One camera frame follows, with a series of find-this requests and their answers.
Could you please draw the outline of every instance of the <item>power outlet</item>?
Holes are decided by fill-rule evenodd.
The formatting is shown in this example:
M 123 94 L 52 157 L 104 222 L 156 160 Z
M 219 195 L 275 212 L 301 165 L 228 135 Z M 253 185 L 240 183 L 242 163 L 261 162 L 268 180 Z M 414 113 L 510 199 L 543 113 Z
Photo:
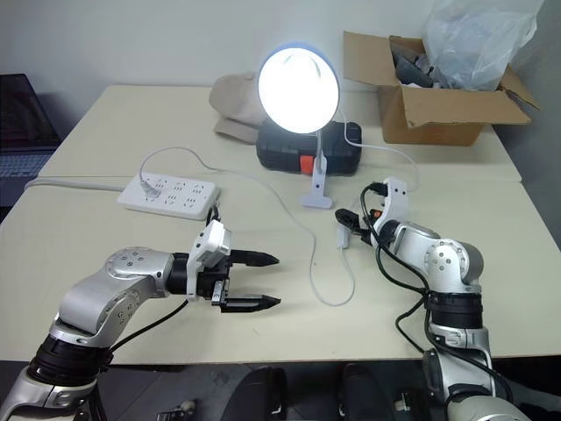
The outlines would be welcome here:
M 135 211 L 203 220 L 220 193 L 213 182 L 152 173 L 143 173 L 143 177 L 160 191 L 160 195 L 148 197 L 135 175 L 119 195 L 117 203 Z

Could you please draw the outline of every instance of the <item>white lamp base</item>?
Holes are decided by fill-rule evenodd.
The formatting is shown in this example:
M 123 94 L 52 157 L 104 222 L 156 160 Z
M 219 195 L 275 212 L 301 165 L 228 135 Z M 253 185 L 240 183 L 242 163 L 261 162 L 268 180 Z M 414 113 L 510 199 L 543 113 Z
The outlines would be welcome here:
M 327 158 L 320 153 L 319 157 L 314 159 L 314 172 L 312 173 L 312 190 L 309 194 L 300 197 L 300 204 L 308 208 L 331 209 L 333 201 L 330 197 L 324 196 L 325 192 L 325 174 L 327 173 Z

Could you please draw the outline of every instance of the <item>white table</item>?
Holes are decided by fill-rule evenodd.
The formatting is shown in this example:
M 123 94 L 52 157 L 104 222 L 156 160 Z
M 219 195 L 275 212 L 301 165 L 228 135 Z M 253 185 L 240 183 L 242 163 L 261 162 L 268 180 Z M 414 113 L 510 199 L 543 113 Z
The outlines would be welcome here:
M 260 166 L 254 146 L 213 133 L 218 114 L 210 107 L 208 98 L 209 88 L 109 87 L 40 175 L 133 176 L 145 155 L 164 146 L 193 147 L 210 164 L 254 174 L 269 173 Z M 472 147 L 389 145 L 382 138 L 374 93 L 345 94 L 342 104 L 348 118 L 362 126 L 364 143 L 409 153 L 418 163 L 423 179 L 521 180 L 491 127 L 481 133 Z M 181 153 L 171 152 L 154 157 L 149 168 L 154 172 L 192 176 L 192 162 Z M 386 168 L 386 174 L 412 180 L 410 165 L 394 153 L 365 150 L 361 166 Z
M 416 296 L 382 278 L 369 247 L 355 239 L 347 251 L 357 277 L 356 296 L 344 307 L 327 307 L 316 300 L 308 285 L 309 237 L 282 213 L 270 193 L 225 175 L 208 178 L 224 189 L 221 209 L 224 222 L 234 232 L 233 245 L 280 259 L 276 267 L 232 269 L 232 293 L 259 292 L 283 301 L 253 314 L 220 314 L 209 303 L 190 303 L 175 318 L 119 350 L 116 363 L 418 357 L 393 324 Z M 119 184 L 123 179 L 96 181 Z M 343 203 L 350 203 L 359 187 L 352 183 L 354 189 L 349 189 L 348 179 L 331 184 Z M 332 212 L 301 208 L 288 182 L 274 187 L 318 237 L 314 266 L 318 288 L 329 299 L 341 297 L 348 280 L 335 248 Z M 25 192 L 0 225 L 1 359 L 30 359 L 64 293 L 97 271 L 113 251 L 124 246 L 188 251 L 202 226 L 125 210 L 115 203 L 116 198 L 117 193 L 110 192 L 36 187 Z M 245 214 L 235 218 L 239 203 L 245 204 Z M 561 257 L 519 183 L 425 183 L 411 195 L 411 218 L 445 236 L 471 242 L 483 253 L 484 320 L 494 356 L 561 353 L 557 329 Z M 396 276 L 410 279 L 399 268 L 389 267 Z M 126 332 L 165 314 L 180 300 L 145 303 Z M 422 313 L 404 325 L 423 340 Z M 511 334 L 512 326 L 523 332 L 523 338 Z
M 308 177 L 267 171 L 252 146 L 215 135 L 217 115 L 207 104 L 208 93 L 203 88 L 109 88 L 41 175 L 125 185 L 153 149 L 193 147 L 209 164 L 256 175 L 280 193 L 316 233 L 318 288 L 329 299 L 341 297 L 348 279 L 335 248 L 333 212 L 297 203 L 309 188 Z M 349 118 L 363 126 L 365 143 L 383 145 L 373 94 L 350 94 L 345 102 Z M 485 257 L 484 319 L 494 356 L 561 353 L 561 255 L 494 132 L 483 132 L 471 148 L 396 147 L 419 162 L 422 175 L 421 188 L 410 196 L 411 220 L 471 242 Z M 119 350 L 116 363 L 418 357 L 394 328 L 394 318 L 416 297 L 382 278 L 366 245 L 355 239 L 347 251 L 357 277 L 356 296 L 344 307 L 326 307 L 308 284 L 311 240 L 268 191 L 237 176 L 204 170 L 181 152 L 156 156 L 147 169 L 216 182 L 223 189 L 221 212 L 234 232 L 233 246 L 280 258 L 280 265 L 271 268 L 234 268 L 232 293 L 264 293 L 283 301 L 259 313 L 225 315 L 209 303 L 191 303 Z M 358 173 L 330 177 L 328 189 L 336 206 L 349 207 L 368 182 L 411 174 L 399 157 L 364 151 Z M 67 289 L 97 271 L 112 252 L 125 246 L 188 251 L 202 227 L 200 222 L 125 210 L 116 199 L 117 193 L 34 187 L 0 225 L 0 359 L 29 360 Z M 237 212 L 240 206 L 243 215 Z M 145 303 L 126 332 L 152 322 L 180 300 Z M 404 325 L 423 341 L 421 313 Z M 523 339 L 510 335 L 513 325 Z

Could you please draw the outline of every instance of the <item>laptop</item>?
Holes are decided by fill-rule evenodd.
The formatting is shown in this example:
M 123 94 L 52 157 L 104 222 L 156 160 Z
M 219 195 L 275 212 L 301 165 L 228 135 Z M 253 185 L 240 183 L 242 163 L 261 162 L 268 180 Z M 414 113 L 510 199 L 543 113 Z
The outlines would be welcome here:
M 25 75 L 0 75 L 0 206 L 13 206 L 60 145 Z

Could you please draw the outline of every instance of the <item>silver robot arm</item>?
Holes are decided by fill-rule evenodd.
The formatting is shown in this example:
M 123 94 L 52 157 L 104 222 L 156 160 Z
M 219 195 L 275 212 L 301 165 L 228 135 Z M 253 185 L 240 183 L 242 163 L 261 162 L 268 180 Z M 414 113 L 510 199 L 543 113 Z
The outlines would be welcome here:
M 513 404 L 497 397 L 494 378 L 466 360 L 492 368 L 489 332 L 483 325 L 479 250 L 408 220 L 407 185 L 390 177 L 370 190 L 382 196 L 382 210 L 368 213 L 376 236 L 347 210 L 337 221 L 377 246 L 377 239 L 397 258 L 419 271 L 430 292 L 425 333 L 435 346 L 425 352 L 423 370 L 431 397 L 445 406 L 450 421 L 529 421 Z
M 21 406 L 64 410 L 83 404 L 110 364 L 115 342 L 147 299 L 170 293 L 189 300 L 202 296 L 222 312 L 264 310 L 279 303 L 270 296 L 228 296 L 233 263 L 278 262 L 266 253 L 231 250 L 230 242 L 231 232 L 212 220 L 189 254 L 145 247 L 112 254 L 99 271 L 64 296 L 47 338 L 3 402 L 0 421 Z

